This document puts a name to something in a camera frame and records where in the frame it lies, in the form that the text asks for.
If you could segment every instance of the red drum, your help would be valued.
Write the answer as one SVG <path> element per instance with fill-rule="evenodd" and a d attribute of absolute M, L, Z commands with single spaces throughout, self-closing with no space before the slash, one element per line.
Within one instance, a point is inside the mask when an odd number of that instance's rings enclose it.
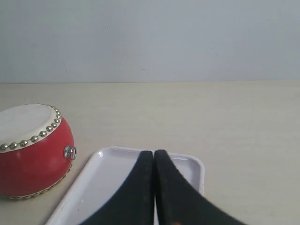
<path fill-rule="evenodd" d="M 58 109 L 17 106 L 0 112 L 0 124 L 0 194 L 30 198 L 66 176 L 77 152 Z"/>

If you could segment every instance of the wall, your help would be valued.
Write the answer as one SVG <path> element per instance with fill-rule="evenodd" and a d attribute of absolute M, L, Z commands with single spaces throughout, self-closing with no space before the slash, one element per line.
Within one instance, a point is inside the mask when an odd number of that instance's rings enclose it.
<path fill-rule="evenodd" d="M 0 0 L 0 82 L 300 79 L 297 0 Z"/>

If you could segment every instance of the table surface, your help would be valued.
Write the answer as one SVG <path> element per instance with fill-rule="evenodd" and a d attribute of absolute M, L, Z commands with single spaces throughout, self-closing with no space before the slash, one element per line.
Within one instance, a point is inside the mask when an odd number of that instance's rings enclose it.
<path fill-rule="evenodd" d="M 0 111 L 29 103 L 60 109 L 79 154 L 50 192 L 0 198 L 3 225 L 43 225 L 107 146 L 196 156 L 205 196 L 224 211 L 247 224 L 300 223 L 300 81 L 0 84 Z"/>

